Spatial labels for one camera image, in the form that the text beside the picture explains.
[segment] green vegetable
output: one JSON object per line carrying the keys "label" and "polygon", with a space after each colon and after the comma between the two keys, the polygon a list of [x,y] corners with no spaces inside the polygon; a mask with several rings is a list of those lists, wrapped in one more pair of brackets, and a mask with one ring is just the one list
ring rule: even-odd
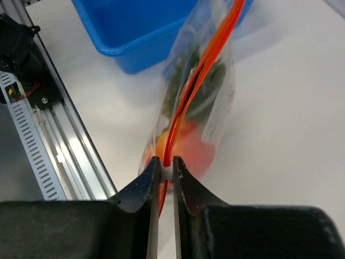
{"label": "green vegetable", "polygon": [[[182,85],[185,87],[191,70],[198,65],[199,61],[200,52],[198,46],[193,49],[188,61],[186,53],[181,55],[181,58],[169,80],[168,90],[163,102],[163,114],[169,119],[171,119],[173,113],[176,112],[174,108],[176,108],[175,105],[178,104],[178,99],[180,98],[182,92],[179,91],[180,86]],[[223,84],[225,74],[225,64],[221,59],[219,59],[213,64],[202,85],[194,96],[190,106],[188,107],[186,118],[194,118],[198,125],[202,124],[208,119],[215,102],[215,98]],[[194,86],[195,82],[192,84],[188,95],[191,95]]]}

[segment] orange fruit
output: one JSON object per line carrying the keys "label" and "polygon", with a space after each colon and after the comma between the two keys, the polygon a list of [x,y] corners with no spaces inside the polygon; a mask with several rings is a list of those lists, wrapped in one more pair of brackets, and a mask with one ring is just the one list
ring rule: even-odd
{"label": "orange fruit", "polygon": [[[149,146],[144,151],[143,159],[145,165],[152,156],[159,156],[164,159],[165,146],[167,144],[169,131],[164,132],[156,142],[156,148]],[[171,149],[170,160],[174,156],[181,156],[189,172],[197,179],[200,179],[210,169],[216,154],[216,147],[205,144],[201,141],[201,133],[194,121],[183,122],[176,134],[174,145]]]}

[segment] clear plastic bag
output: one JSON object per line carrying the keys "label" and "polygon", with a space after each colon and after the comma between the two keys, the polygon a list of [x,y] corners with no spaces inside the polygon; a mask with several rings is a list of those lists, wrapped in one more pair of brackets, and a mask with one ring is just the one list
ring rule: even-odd
{"label": "clear plastic bag", "polygon": [[[185,94],[185,86],[233,2],[199,0],[180,29],[163,69],[162,108],[144,149],[139,173],[152,156],[163,160],[171,123],[181,104],[181,96]],[[170,159],[181,156],[197,179],[205,175],[214,161],[229,119],[234,90],[234,61],[229,39],[188,106],[170,152]]]}

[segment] blue container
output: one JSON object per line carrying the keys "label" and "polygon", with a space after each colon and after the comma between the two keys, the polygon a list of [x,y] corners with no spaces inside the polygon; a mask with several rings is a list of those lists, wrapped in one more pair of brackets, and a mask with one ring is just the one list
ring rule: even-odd
{"label": "blue container", "polygon": [[[247,0],[238,24],[254,0]],[[168,57],[197,0],[72,0],[96,49],[128,74]]]}

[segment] white table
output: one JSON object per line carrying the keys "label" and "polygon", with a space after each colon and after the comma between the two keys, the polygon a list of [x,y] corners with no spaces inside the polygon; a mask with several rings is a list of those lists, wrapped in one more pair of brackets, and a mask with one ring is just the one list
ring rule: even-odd
{"label": "white table", "polygon": [[[70,0],[27,9],[121,189],[137,175],[162,65],[121,72]],[[256,0],[234,40],[237,95],[205,185],[231,204],[318,206],[345,237],[345,21],[321,0]]]}

